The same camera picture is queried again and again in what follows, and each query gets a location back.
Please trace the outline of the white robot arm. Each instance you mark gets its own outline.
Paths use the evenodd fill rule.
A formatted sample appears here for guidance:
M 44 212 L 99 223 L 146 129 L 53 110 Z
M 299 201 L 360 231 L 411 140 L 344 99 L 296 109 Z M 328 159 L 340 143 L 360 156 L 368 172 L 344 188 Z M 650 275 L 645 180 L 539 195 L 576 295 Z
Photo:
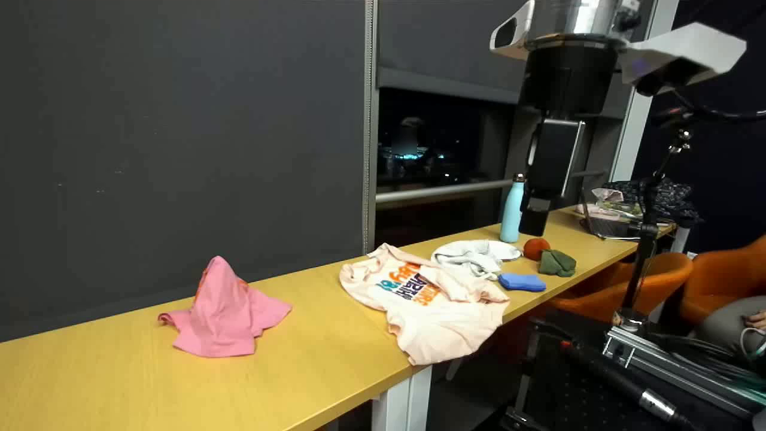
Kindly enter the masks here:
M 585 121 L 603 110 L 615 74 L 656 97 L 719 77 L 747 51 L 705 25 L 633 40 L 638 21 L 642 0 L 522 0 L 487 36 L 490 53 L 523 63 L 520 106 L 536 115 L 509 192 L 520 198 L 520 233 L 540 234 L 567 201 Z

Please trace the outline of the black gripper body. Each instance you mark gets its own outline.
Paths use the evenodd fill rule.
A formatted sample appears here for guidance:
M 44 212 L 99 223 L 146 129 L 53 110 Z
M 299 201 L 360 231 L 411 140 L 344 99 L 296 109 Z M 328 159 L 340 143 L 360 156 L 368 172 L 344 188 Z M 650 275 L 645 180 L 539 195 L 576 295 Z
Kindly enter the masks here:
M 547 213 L 564 201 L 582 131 L 584 124 L 576 121 L 544 118 L 536 124 L 526 150 L 523 234 L 540 237 Z

